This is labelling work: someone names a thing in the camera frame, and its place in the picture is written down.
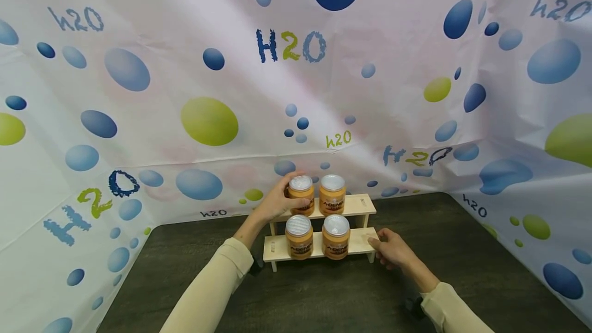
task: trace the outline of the jar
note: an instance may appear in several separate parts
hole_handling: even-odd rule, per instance
[[[349,221],[341,215],[330,215],[323,223],[323,254],[331,260],[347,256],[349,246]]]
[[[345,180],[339,175],[326,175],[319,189],[319,210],[323,215],[343,213],[345,204]]]
[[[304,260],[312,255],[312,224],[304,215],[292,216],[286,221],[288,254],[293,260]]]
[[[307,198],[310,203],[305,207],[293,208],[292,215],[310,216],[315,211],[315,189],[312,187],[312,179],[302,175],[292,178],[288,185],[288,197]]]

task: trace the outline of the green circle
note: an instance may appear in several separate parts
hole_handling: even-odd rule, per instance
[[[423,97],[428,102],[440,102],[450,93],[452,81],[448,77],[436,77],[423,90]]]
[[[536,239],[549,239],[551,236],[551,228],[549,224],[537,215],[526,215],[522,218],[522,226],[526,232]]]
[[[191,138],[205,145],[225,145],[238,134],[236,115],[214,98],[199,97],[187,101],[181,109],[181,123]]]
[[[245,197],[248,200],[256,201],[263,198],[263,193],[259,189],[249,189],[245,192]]]
[[[9,114],[0,114],[0,145],[13,145],[25,137],[25,124]]]

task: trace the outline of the jar lid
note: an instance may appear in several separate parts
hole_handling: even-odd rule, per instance
[[[339,175],[325,175],[321,179],[321,185],[330,192],[338,192],[345,186],[345,180]]]
[[[329,215],[325,218],[323,228],[332,236],[344,236],[349,231],[349,221],[341,215]]]
[[[286,231],[293,236],[305,235],[310,227],[310,219],[304,215],[294,215],[286,221]]]
[[[304,190],[308,190],[312,186],[312,179],[306,175],[296,176],[290,180],[289,185],[293,190],[304,192]]]

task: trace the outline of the wooden spice rack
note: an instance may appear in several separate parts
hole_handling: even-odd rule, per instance
[[[376,209],[370,196],[367,194],[352,194],[345,196],[345,204],[342,215],[345,217],[355,217],[356,228],[351,229],[349,238],[348,255],[367,254],[370,263],[374,262],[376,251],[367,242],[368,238],[377,238],[378,235],[374,228],[367,227],[368,218],[376,213]],[[263,260],[265,263],[271,263],[273,272],[277,272],[278,262],[291,261],[288,254],[288,239],[285,235],[278,235],[277,223],[284,223],[290,216],[283,215],[269,224],[271,236],[265,237]],[[314,212],[309,219],[323,219],[325,216],[319,210],[319,199],[314,199]],[[324,257],[323,254],[323,235],[322,232],[315,232],[312,235],[312,256],[311,258]]]

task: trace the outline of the green bubble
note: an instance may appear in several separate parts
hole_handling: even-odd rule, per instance
[[[452,82],[448,77],[436,77],[423,90],[423,97],[428,102],[440,102],[450,93]]]
[[[526,232],[536,239],[549,239],[551,236],[551,228],[540,216],[537,215],[526,215],[522,218],[522,226],[526,229]]]
[[[0,114],[0,145],[13,145],[25,137],[25,124],[9,114]]]
[[[191,138],[205,145],[225,145],[238,134],[236,115],[214,98],[189,100],[181,110],[181,123]]]
[[[545,141],[545,151],[592,167],[592,114],[572,116],[554,127]]]

